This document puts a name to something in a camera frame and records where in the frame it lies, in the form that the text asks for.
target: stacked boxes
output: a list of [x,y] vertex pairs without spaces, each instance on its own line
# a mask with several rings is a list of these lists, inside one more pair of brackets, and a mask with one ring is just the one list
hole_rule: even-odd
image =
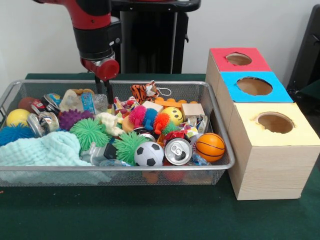
[[297,199],[320,152],[320,139],[256,48],[213,48],[211,84],[236,163],[238,200]]

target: purple spiky ball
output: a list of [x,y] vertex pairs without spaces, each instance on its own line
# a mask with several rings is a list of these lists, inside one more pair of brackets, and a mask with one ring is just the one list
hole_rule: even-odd
[[76,110],[64,111],[60,117],[60,128],[69,131],[73,125],[82,119],[94,119],[94,116],[88,110],[80,112]]

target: green tablecloth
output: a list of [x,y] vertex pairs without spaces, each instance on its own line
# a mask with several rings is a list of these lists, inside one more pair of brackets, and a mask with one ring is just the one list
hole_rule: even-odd
[[[29,74],[74,79],[78,74]],[[120,75],[119,79],[203,80],[204,75]],[[237,201],[226,172],[216,186],[0,188],[0,238],[320,238],[320,172],[296,200]]]

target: yellow smiley ball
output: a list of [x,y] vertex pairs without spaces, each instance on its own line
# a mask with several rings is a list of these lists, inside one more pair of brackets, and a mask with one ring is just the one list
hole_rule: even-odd
[[184,116],[182,115],[182,112],[176,107],[167,107],[162,111],[162,113],[168,114],[170,116],[170,120],[176,126],[184,122]]

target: yellow ball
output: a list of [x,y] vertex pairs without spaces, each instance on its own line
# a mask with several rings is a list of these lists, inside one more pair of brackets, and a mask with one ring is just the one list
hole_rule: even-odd
[[27,118],[30,112],[24,109],[16,109],[9,113],[8,117],[6,118],[6,125],[7,126],[17,126],[18,124],[23,124],[28,126]]
[[162,111],[162,113],[168,114],[170,116],[170,120],[176,126],[184,122],[184,116],[182,115],[182,112],[176,107],[167,107]]

